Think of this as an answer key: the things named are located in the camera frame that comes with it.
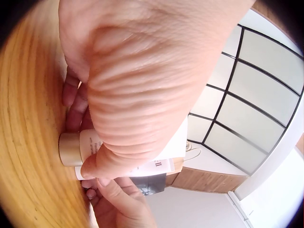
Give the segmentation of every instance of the gold cap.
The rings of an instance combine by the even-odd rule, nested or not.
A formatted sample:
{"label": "gold cap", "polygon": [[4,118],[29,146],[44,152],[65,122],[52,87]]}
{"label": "gold cap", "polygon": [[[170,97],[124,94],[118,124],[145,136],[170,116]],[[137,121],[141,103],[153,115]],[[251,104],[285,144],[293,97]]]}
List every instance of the gold cap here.
{"label": "gold cap", "polygon": [[59,137],[59,155],[64,166],[82,166],[79,133],[63,133]]}

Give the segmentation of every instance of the white cord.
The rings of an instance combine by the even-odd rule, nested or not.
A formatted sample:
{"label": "white cord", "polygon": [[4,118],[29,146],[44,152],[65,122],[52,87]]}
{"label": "white cord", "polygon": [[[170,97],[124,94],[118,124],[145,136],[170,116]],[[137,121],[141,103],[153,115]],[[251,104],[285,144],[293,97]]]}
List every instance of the white cord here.
{"label": "white cord", "polygon": [[197,156],[199,156],[199,155],[201,154],[201,152],[202,152],[202,149],[201,149],[201,148],[198,148],[198,147],[192,149],[192,145],[190,144],[190,142],[187,141],[187,144],[186,144],[186,152],[189,152],[189,151],[192,151],[192,150],[196,150],[196,149],[199,149],[199,153],[198,153],[197,155],[195,155],[194,157],[189,158],[189,159],[184,160],[184,161],[188,161],[188,160],[194,159],[194,158],[196,158]]}

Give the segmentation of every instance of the wooden table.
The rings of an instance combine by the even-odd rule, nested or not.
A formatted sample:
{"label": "wooden table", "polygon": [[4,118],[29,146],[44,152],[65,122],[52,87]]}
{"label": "wooden table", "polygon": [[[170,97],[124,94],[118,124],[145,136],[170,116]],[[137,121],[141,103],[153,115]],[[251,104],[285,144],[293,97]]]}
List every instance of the wooden table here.
{"label": "wooden table", "polygon": [[40,2],[0,52],[0,202],[15,227],[90,227],[80,182],[58,153],[66,112],[58,3]]}

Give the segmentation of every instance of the wooden surface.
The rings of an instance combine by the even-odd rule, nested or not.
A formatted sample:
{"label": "wooden surface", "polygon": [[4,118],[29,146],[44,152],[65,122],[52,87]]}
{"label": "wooden surface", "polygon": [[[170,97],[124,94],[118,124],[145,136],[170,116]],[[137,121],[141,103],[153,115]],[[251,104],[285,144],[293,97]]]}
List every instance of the wooden surface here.
{"label": "wooden surface", "polygon": [[179,173],[174,173],[166,176],[166,187],[171,186]]}
{"label": "wooden surface", "polygon": [[216,193],[234,191],[247,178],[247,176],[215,173],[188,167],[183,167],[176,177],[171,176],[168,176],[167,184],[169,185],[172,181],[172,187]]}
{"label": "wooden surface", "polygon": [[40,2],[0,52],[0,203],[15,227],[90,227],[80,182],[58,154],[66,69],[58,2]]}
{"label": "wooden surface", "polygon": [[293,41],[291,36],[291,31],[281,20],[280,17],[276,15],[273,9],[269,8],[263,0],[256,0],[252,6],[252,10],[266,18],[272,24],[274,24],[278,29],[280,29],[289,39]]}

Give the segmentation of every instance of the cream tube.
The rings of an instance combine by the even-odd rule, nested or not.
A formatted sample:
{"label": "cream tube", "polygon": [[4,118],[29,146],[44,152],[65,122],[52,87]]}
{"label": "cream tube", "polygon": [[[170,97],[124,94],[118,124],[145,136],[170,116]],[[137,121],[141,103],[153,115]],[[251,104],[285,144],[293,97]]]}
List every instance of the cream tube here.
{"label": "cream tube", "polygon": [[59,155],[64,166],[82,166],[92,154],[97,153],[102,141],[95,129],[80,133],[63,133],[59,138]]}
{"label": "cream tube", "polygon": [[[75,167],[75,174],[78,180],[87,180],[84,179],[80,173],[81,166]],[[174,162],[173,159],[164,159],[164,160],[158,160],[158,161],[150,161],[147,162],[130,172],[126,173],[125,177],[145,177],[145,176],[152,176],[152,175],[158,175],[162,173],[168,173],[173,172],[175,170],[174,168]]]}

